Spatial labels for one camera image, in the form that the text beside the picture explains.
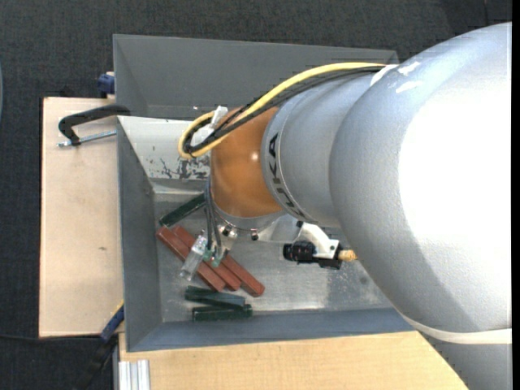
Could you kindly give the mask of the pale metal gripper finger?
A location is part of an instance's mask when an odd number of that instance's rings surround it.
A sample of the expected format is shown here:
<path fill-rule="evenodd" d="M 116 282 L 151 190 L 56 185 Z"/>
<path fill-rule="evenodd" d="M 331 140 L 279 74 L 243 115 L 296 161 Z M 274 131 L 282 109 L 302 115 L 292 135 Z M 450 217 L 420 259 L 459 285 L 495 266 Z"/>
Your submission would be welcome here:
<path fill-rule="evenodd" d="M 204 231 L 201 231 L 197 239 L 191 246 L 184 264 L 180 270 L 180 276 L 191 281 L 194 275 L 197 273 L 197 269 L 200 266 L 207 250 L 207 237 Z"/>

